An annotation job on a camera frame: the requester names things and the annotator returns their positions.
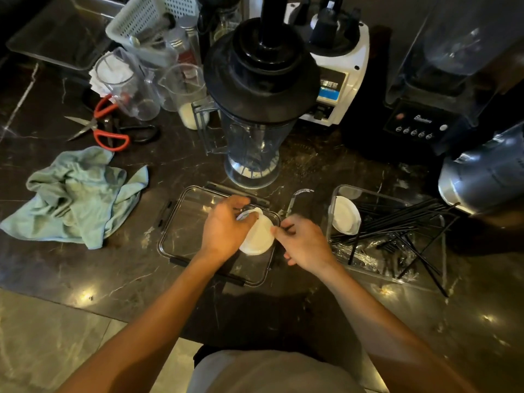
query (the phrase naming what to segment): measuring cup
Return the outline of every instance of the measuring cup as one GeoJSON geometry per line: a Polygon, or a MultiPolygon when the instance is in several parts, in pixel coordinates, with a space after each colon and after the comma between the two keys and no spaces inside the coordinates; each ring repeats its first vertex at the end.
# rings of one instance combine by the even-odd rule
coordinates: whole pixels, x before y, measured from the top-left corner
{"type": "MultiPolygon", "coordinates": [[[[206,97],[206,84],[202,69],[190,63],[179,63],[169,67],[158,84],[169,92],[182,123],[187,128],[196,130],[197,122],[191,104],[206,97]]],[[[209,113],[204,115],[206,125],[208,121],[209,113]]]]}
{"type": "Polygon", "coordinates": [[[148,121],[160,112],[158,98],[146,82],[153,78],[144,76],[133,54],[119,47],[96,62],[95,73],[128,116],[148,121]]]}

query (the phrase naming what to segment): person's right hand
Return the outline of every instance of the person's right hand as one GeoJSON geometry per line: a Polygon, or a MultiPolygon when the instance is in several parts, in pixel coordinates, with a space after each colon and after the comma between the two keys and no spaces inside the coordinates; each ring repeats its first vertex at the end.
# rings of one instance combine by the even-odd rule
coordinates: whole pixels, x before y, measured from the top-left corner
{"type": "Polygon", "coordinates": [[[284,246],[284,257],[290,266],[298,264],[318,276],[327,266],[337,264],[322,230],[309,219],[292,215],[284,219],[280,227],[273,226],[271,232],[284,246]]]}

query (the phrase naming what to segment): scissors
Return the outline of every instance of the scissors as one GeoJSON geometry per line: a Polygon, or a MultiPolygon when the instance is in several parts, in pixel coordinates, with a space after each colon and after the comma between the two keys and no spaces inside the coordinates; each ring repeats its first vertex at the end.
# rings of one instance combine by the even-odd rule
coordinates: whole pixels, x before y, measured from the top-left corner
{"type": "Polygon", "coordinates": [[[100,100],[100,102],[96,105],[93,111],[93,119],[90,121],[85,120],[83,118],[65,116],[65,118],[70,119],[74,121],[75,123],[82,124],[84,126],[84,128],[82,128],[75,135],[69,138],[68,141],[82,136],[84,133],[88,132],[89,130],[93,130],[93,135],[95,137],[96,143],[98,143],[98,145],[101,148],[116,152],[116,151],[122,151],[126,149],[131,142],[142,143],[142,144],[148,143],[158,136],[160,130],[157,126],[154,126],[154,125],[120,127],[118,119],[113,120],[113,118],[111,117],[111,113],[114,112],[116,109],[118,109],[118,105],[111,104],[107,107],[104,107],[104,105],[109,102],[110,98],[111,98],[111,94],[107,95],[106,97],[100,100]],[[105,130],[98,129],[98,121],[99,119],[103,117],[105,117],[104,118],[105,130]],[[147,136],[133,138],[129,135],[121,133],[122,131],[127,131],[127,130],[140,130],[140,131],[145,130],[145,131],[149,131],[149,134],[147,136]],[[107,139],[108,145],[102,142],[101,140],[102,137],[107,139]],[[114,147],[113,139],[123,140],[124,143],[120,146],[114,147]]]}

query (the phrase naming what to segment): person's left hand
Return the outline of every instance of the person's left hand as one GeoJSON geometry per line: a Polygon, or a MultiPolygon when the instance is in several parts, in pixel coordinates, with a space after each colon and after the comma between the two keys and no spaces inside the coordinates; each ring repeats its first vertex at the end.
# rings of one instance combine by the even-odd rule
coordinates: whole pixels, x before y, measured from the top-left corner
{"type": "Polygon", "coordinates": [[[243,220],[236,220],[249,203],[249,198],[233,195],[220,201],[207,216],[200,254],[216,262],[217,269],[239,250],[258,219],[258,212],[251,212],[243,220]]]}

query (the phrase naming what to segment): red-handled scissors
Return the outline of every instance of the red-handled scissors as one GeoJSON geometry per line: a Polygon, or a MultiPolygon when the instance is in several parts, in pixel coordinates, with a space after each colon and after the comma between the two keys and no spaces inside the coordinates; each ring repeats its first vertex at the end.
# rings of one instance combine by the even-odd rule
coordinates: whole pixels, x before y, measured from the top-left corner
{"type": "Polygon", "coordinates": [[[84,128],[82,128],[80,131],[74,134],[71,138],[69,138],[68,141],[76,139],[79,136],[82,136],[89,130],[93,130],[93,135],[95,137],[96,143],[101,148],[110,150],[110,151],[122,151],[126,149],[129,146],[129,144],[131,143],[131,138],[129,137],[129,135],[125,135],[123,133],[107,132],[102,129],[98,129],[98,119],[104,116],[107,116],[108,114],[118,109],[118,105],[111,103],[109,101],[110,99],[111,99],[111,94],[106,95],[105,97],[103,97],[100,100],[100,102],[98,102],[98,104],[95,107],[94,113],[93,113],[93,119],[91,121],[87,121],[87,120],[84,120],[83,118],[78,118],[78,117],[65,116],[65,118],[68,118],[74,121],[75,123],[84,125],[84,128]],[[104,145],[104,143],[100,139],[101,137],[120,139],[120,140],[123,140],[124,143],[118,147],[109,147],[107,145],[104,145]]]}

